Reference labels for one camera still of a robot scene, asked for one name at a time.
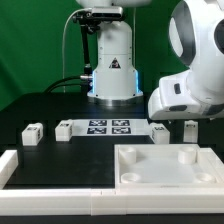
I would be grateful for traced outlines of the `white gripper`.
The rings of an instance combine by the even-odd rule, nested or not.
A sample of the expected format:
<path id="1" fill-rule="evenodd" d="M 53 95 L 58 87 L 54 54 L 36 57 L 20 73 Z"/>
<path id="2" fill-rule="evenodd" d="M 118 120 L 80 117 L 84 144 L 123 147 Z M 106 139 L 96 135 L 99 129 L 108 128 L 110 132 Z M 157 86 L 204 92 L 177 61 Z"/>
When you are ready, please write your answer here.
<path id="1" fill-rule="evenodd" d="M 148 114 L 151 120 L 224 118 L 224 104 L 213 105 L 194 99 L 186 86 L 188 71 L 163 77 L 151 94 Z"/>

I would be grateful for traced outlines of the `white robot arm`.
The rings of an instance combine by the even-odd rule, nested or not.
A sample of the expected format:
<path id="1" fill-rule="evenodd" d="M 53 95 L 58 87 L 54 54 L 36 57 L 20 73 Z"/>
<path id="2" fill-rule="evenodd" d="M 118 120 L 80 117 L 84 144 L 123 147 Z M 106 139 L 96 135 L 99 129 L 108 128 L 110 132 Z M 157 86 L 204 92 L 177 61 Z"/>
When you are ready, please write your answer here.
<path id="1" fill-rule="evenodd" d="M 151 1 L 76 0 L 83 11 L 81 25 L 97 34 L 91 100 L 111 106 L 143 95 L 132 59 L 132 29 L 123 9 Z M 168 35 L 187 69 L 159 80 L 148 101 L 149 118 L 224 117 L 224 0 L 181 0 L 172 12 Z"/>

